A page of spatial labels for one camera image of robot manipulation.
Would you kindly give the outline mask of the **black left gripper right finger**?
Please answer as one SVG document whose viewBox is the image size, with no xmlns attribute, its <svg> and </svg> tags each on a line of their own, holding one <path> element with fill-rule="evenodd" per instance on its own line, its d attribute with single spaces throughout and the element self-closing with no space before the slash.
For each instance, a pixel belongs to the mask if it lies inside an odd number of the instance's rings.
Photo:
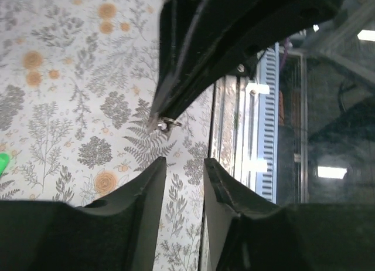
<svg viewBox="0 0 375 271">
<path fill-rule="evenodd" d="M 374 206 L 278 206 L 204 160 L 213 270 L 373 270 Z"/>
</svg>

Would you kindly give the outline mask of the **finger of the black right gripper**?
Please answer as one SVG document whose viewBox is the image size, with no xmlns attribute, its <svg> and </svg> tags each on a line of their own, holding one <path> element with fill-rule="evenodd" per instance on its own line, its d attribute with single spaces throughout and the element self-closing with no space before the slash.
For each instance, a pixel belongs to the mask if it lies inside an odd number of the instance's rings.
<svg viewBox="0 0 375 271">
<path fill-rule="evenodd" d="M 234 22 L 234 0 L 164 0 L 159 76 L 149 125 L 172 124 L 213 83 L 214 52 Z"/>
<path fill-rule="evenodd" d="M 214 54 L 213 83 L 275 42 L 334 18 L 344 0 L 234 0 L 234 22 Z"/>
</svg>

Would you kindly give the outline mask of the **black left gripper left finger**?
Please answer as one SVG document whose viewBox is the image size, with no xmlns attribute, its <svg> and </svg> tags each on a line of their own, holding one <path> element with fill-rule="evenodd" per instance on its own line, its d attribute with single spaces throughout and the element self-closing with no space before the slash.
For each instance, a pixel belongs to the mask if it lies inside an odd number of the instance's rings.
<svg viewBox="0 0 375 271">
<path fill-rule="evenodd" d="M 166 180 L 158 157 L 86 206 L 1 202 L 2 270 L 152 270 Z"/>
</svg>

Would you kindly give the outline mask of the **large silver keyring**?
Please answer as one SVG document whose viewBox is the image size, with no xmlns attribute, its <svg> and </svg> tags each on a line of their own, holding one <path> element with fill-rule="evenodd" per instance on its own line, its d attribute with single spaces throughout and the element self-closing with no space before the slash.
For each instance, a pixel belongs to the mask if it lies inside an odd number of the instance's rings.
<svg viewBox="0 0 375 271">
<path fill-rule="evenodd" d="M 155 117 L 151 123 L 152 131 L 160 131 L 162 134 L 169 134 L 174 127 L 181 127 L 182 123 L 167 117 Z"/>
</svg>

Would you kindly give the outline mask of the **green key tag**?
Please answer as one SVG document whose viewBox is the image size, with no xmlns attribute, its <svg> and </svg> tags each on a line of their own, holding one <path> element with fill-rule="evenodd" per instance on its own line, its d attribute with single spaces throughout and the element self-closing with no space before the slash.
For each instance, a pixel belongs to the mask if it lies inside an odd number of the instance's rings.
<svg viewBox="0 0 375 271">
<path fill-rule="evenodd" d="M 10 162 L 10 156 L 7 153 L 0 153 L 0 175 L 3 174 Z"/>
</svg>

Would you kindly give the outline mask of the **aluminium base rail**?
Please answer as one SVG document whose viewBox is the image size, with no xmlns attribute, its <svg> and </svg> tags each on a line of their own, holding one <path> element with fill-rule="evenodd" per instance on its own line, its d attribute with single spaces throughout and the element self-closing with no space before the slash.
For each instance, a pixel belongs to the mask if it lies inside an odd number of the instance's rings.
<svg viewBox="0 0 375 271">
<path fill-rule="evenodd" d="M 279 44 L 214 84 L 209 155 L 258 195 L 277 201 Z"/>
</svg>

